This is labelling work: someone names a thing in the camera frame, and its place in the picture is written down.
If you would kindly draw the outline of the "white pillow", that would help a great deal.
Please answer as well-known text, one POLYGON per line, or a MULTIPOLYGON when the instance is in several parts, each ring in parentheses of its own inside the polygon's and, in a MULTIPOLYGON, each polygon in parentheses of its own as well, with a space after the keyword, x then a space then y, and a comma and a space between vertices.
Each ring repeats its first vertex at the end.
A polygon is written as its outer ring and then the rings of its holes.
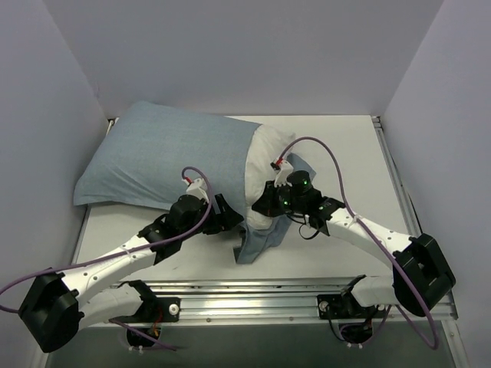
POLYGON ((295 139, 295 134, 273 126, 259 125, 252 135, 245 161, 245 223, 246 235, 240 258, 256 258, 266 249, 281 244, 291 224, 286 216, 268 218, 252 210, 265 183, 275 178, 270 163, 295 139))

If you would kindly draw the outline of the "pillowcase grey outside blue inside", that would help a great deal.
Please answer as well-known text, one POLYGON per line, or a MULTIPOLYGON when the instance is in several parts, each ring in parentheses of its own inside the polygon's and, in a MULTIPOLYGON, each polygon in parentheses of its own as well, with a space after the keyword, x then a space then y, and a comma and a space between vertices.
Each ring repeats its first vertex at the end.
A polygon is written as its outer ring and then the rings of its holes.
MULTIPOLYGON (((73 203, 168 210, 185 192, 182 170, 192 166, 206 175, 213 193, 221 193, 243 216, 246 237, 246 157, 259 125, 137 102, 97 148, 75 185, 73 203)), ((240 258, 241 247, 236 263, 251 264, 259 257, 240 258)))

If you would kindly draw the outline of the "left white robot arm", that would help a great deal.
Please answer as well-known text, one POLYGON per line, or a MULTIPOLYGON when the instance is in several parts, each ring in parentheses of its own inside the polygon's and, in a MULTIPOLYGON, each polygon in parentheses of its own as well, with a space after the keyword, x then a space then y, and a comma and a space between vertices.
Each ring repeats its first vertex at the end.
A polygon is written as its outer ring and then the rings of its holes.
POLYGON ((18 310, 45 353, 66 345, 79 330, 112 319, 156 323, 169 308, 141 280, 126 277, 153 267, 176 254, 196 234, 215 235, 233 230, 243 217, 223 198, 216 203, 182 195, 167 213, 132 238, 81 268, 47 270, 35 277, 18 310))

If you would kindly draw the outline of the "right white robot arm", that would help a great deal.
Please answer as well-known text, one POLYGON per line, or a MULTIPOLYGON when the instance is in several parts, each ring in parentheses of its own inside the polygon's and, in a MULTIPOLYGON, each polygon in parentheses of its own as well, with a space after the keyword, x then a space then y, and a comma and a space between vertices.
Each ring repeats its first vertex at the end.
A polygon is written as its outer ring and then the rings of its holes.
POLYGON ((348 242, 391 269, 389 276, 361 275, 347 286, 340 300, 349 316, 397 305, 424 317, 456 283, 435 238, 399 233, 359 216, 344 202, 322 195, 304 170, 290 174, 283 186, 268 181, 252 209, 270 218, 300 216, 316 231, 348 242))

